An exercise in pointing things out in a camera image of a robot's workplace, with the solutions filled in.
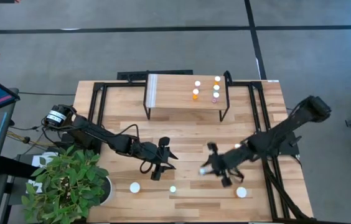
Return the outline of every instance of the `gray floor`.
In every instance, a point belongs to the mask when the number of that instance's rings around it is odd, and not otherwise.
[[[351,0],[252,0],[251,5],[257,26],[351,25]],[[0,4],[0,29],[247,25],[242,0]],[[351,222],[351,128],[344,124],[351,117],[351,30],[259,31],[258,37],[267,77],[280,80],[288,107],[307,95],[319,95],[332,107],[326,122],[297,131],[303,135],[301,161],[315,217]],[[259,77],[249,31],[0,34],[0,54],[0,82],[21,91],[74,93],[79,80],[112,80],[116,72],[133,70],[229,70],[238,79]],[[14,121],[23,128],[39,124],[52,105],[73,101],[21,97]],[[13,157],[26,149],[9,139],[2,154]],[[20,212],[15,208],[9,223],[22,223]]]

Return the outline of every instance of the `label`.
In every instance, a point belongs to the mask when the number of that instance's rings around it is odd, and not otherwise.
[[[54,116],[57,116],[57,117],[59,117],[59,118],[61,118],[61,119],[63,119],[63,120],[66,120],[66,116],[63,115],[62,113],[58,113],[58,112],[56,112],[56,111],[50,111],[50,114],[52,114],[52,115],[54,115]]]
[[[51,114],[47,115],[47,118],[52,119],[52,120],[54,120],[54,121],[56,121],[58,123],[61,123],[61,121],[62,121],[60,118],[58,118],[58,117],[56,117],[54,115],[51,115]]]

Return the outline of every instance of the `wooden tabletop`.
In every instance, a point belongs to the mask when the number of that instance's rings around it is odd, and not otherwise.
[[[145,105],[148,108],[225,110],[227,97],[223,76],[220,77],[221,80],[218,83],[220,86],[219,100],[212,103],[214,77],[211,75],[149,74]],[[200,81],[196,100],[192,99],[192,90],[196,88],[195,81]]]
[[[93,83],[79,82],[74,107],[83,115],[88,115]],[[271,125],[274,126],[287,117],[278,82],[263,81],[264,95]],[[255,131],[250,98],[247,87],[229,88],[231,107],[221,123],[218,111],[155,109],[151,120],[146,121],[143,95],[144,87],[111,87],[106,97],[103,125],[118,133],[130,124],[139,126],[142,141],[157,144],[160,137],[170,137],[171,151],[179,158],[169,159],[177,170],[167,170],[161,180],[150,180],[150,174],[141,174],[141,161],[115,154],[104,145],[99,166],[110,173],[115,185],[114,198],[90,210],[88,222],[248,222],[271,221],[268,197],[261,161],[245,162],[239,166],[245,175],[242,184],[234,182],[224,189],[215,176],[199,176],[200,165],[207,160],[208,141],[217,142],[220,152],[226,152],[241,139]],[[259,113],[260,100],[256,93]],[[135,134],[134,129],[126,133]],[[279,164],[284,187],[297,206],[312,216],[306,185],[299,164],[290,156],[279,156]],[[138,182],[141,191],[132,194],[129,185]],[[170,186],[177,192],[171,194]],[[247,189],[246,198],[237,198],[235,189]],[[278,216],[282,217],[279,195],[274,190]]]

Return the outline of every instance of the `black line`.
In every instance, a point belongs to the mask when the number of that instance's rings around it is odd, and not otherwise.
[[[24,30],[0,30],[0,34],[79,34],[79,33],[112,33],[112,32],[233,31],[233,30],[250,30],[250,28],[248,26],[190,26],[190,27],[84,28],[84,29],[75,29],[75,30],[24,29]]]
[[[256,30],[351,30],[351,25],[334,26],[257,26]]]
[[[258,43],[258,36],[257,36],[257,31],[255,26],[255,20],[253,18],[253,11],[251,10],[251,5],[249,0],[245,0],[245,6],[246,6],[246,13],[248,15],[248,20],[249,20],[251,41],[253,42],[253,48],[255,50],[255,55],[256,55],[257,64],[258,64],[258,70],[259,70],[258,72],[260,74],[260,79],[266,80],[267,75],[264,69],[263,56],[261,55],[260,45]]]

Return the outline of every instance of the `plant pot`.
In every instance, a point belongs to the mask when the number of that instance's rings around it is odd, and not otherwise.
[[[112,184],[112,181],[109,179],[109,177],[104,178],[104,183],[102,185],[102,189],[105,191],[104,194],[100,198],[100,203],[101,205],[105,204],[107,201],[109,201],[113,195],[115,194],[115,188]]]

